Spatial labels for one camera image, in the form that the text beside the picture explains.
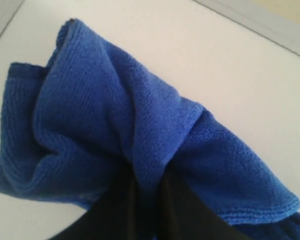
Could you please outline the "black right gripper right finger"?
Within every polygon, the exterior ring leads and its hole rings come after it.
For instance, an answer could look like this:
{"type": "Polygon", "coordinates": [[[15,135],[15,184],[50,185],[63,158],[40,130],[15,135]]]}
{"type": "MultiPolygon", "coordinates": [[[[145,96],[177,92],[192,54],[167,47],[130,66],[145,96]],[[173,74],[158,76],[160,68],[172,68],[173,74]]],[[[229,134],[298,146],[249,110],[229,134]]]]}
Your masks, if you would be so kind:
{"type": "Polygon", "coordinates": [[[158,240],[249,240],[216,215],[180,177],[165,173],[158,202],[158,240]]]}

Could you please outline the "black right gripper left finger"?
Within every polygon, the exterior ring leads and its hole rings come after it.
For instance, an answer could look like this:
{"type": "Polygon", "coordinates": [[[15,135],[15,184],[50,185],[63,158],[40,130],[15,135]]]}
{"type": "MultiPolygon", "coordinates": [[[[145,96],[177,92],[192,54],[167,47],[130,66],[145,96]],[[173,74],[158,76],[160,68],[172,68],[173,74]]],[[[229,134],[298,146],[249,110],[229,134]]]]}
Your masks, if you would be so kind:
{"type": "Polygon", "coordinates": [[[52,240],[135,240],[136,181],[130,166],[113,179],[94,205],[52,240]]]}

